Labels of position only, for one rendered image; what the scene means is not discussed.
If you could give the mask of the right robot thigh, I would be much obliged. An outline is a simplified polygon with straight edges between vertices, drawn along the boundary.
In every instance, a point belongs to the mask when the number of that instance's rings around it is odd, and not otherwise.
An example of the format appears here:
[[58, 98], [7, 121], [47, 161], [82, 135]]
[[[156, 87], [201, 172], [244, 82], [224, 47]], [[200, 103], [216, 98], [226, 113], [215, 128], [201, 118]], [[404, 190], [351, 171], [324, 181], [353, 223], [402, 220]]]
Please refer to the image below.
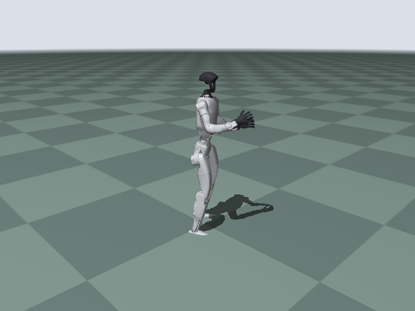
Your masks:
[[205, 200], [206, 202], [211, 191], [211, 181], [212, 181], [211, 168], [209, 165], [208, 158], [206, 154], [203, 154], [201, 149], [199, 149], [199, 150], [196, 150], [194, 155], [191, 156], [191, 162], [194, 166], [200, 165], [200, 167], [197, 169], [198, 170], [197, 176], [198, 176], [199, 184], [202, 190], [198, 191], [196, 195], [198, 193], [202, 193], [206, 199]]

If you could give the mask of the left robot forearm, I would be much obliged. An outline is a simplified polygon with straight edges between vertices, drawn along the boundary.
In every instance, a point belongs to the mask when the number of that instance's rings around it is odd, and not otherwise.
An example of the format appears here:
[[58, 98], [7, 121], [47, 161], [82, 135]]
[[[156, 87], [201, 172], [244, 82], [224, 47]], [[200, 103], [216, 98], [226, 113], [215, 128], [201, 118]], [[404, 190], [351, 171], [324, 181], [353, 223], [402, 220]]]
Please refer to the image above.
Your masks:
[[[223, 118], [222, 118], [223, 119]], [[222, 120], [221, 122], [220, 122], [220, 124], [227, 124], [227, 123], [229, 123], [229, 122], [227, 122], [226, 120]], [[235, 131], [235, 130], [237, 130], [237, 128], [235, 128], [235, 129], [232, 129], [232, 131]]]

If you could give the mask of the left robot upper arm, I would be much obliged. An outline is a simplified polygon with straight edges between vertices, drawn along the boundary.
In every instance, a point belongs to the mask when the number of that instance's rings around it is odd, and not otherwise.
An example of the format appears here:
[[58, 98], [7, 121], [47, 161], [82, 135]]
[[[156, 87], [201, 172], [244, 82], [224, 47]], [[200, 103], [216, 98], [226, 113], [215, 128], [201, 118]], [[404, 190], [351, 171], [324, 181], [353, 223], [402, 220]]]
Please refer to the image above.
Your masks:
[[[219, 106], [219, 99], [217, 98], [217, 102], [218, 102], [218, 106]], [[218, 115], [217, 115], [217, 124], [220, 124], [220, 122], [223, 120], [222, 117], [219, 116], [220, 111], [218, 111]]]

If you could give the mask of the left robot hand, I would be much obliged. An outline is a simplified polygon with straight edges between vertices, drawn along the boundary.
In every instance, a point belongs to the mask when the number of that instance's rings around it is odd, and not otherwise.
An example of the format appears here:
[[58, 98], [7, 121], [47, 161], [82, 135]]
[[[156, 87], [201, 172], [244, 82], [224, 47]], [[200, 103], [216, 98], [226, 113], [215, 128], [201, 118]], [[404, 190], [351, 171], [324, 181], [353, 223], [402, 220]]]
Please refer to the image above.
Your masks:
[[[248, 119], [247, 121], [249, 121], [251, 119]], [[239, 127], [237, 127], [237, 130], [239, 130], [240, 128], [255, 128], [254, 127], [254, 121], [251, 121], [252, 123], [247, 122], [246, 124], [240, 124]], [[248, 126], [248, 125], [253, 125], [253, 126]]]

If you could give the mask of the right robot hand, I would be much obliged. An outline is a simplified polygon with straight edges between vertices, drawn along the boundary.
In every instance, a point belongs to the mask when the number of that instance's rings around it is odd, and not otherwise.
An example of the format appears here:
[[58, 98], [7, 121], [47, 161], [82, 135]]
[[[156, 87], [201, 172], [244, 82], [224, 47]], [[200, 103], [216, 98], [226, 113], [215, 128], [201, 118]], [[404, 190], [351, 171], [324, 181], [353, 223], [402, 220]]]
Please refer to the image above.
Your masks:
[[[247, 113], [245, 113], [245, 114], [243, 114], [243, 113], [244, 113], [244, 110], [241, 112], [241, 114], [239, 115], [239, 117], [237, 119], [233, 120], [233, 121], [236, 121], [236, 123], [238, 124], [238, 126], [234, 127], [233, 129], [239, 127], [240, 124], [246, 124], [247, 122], [254, 121], [253, 119], [251, 119], [253, 117], [249, 117], [252, 114], [247, 115], [248, 113], [250, 113], [249, 111]], [[249, 118], [247, 118], [247, 117], [249, 117]], [[251, 120], [247, 121], [248, 119], [251, 119]], [[231, 121], [231, 122], [233, 122], [233, 121]]]

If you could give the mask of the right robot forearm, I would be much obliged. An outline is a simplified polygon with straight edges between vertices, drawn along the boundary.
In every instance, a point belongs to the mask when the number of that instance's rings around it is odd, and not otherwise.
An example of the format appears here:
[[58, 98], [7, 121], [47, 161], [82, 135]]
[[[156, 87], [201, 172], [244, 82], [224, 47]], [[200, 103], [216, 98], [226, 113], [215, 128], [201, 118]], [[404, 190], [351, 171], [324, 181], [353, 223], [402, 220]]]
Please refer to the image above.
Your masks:
[[211, 124], [209, 126], [209, 130], [211, 132], [216, 132], [216, 133], [221, 134], [222, 132], [229, 132], [230, 130], [232, 130], [236, 126], [238, 126], [236, 121], [229, 122], [227, 124]]

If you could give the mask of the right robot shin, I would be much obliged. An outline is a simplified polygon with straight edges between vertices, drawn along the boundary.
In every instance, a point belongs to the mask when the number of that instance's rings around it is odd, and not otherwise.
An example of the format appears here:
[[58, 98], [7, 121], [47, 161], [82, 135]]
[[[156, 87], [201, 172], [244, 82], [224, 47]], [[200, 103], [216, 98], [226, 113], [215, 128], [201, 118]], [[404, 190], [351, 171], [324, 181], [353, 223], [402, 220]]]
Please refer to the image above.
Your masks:
[[198, 193], [196, 195], [196, 200], [194, 204], [194, 223], [193, 223], [193, 233], [196, 230], [196, 233], [200, 227], [200, 224], [202, 223], [202, 220], [204, 218], [204, 215], [206, 213], [206, 209], [208, 206], [209, 198], [207, 199], [207, 202], [205, 202], [205, 197], [202, 193]]

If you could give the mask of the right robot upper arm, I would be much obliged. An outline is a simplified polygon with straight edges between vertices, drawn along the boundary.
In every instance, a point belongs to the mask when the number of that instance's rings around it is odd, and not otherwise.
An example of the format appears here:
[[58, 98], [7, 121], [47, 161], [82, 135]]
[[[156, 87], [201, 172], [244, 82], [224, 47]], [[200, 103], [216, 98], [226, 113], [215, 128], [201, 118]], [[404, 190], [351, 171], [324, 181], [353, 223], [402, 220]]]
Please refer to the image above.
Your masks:
[[201, 100], [196, 104], [196, 109], [199, 112], [201, 119], [202, 119], [202, 123], [204, 125], [204, 128], [207, 132], [207, 134], [214, 134], [214, 132], [211, 132], [209, 130], [209, 126], [211, 125], [210, 123], [210, 115], [209, 115], [209, 111], [208, 111], [208, 104], [205, 100]]

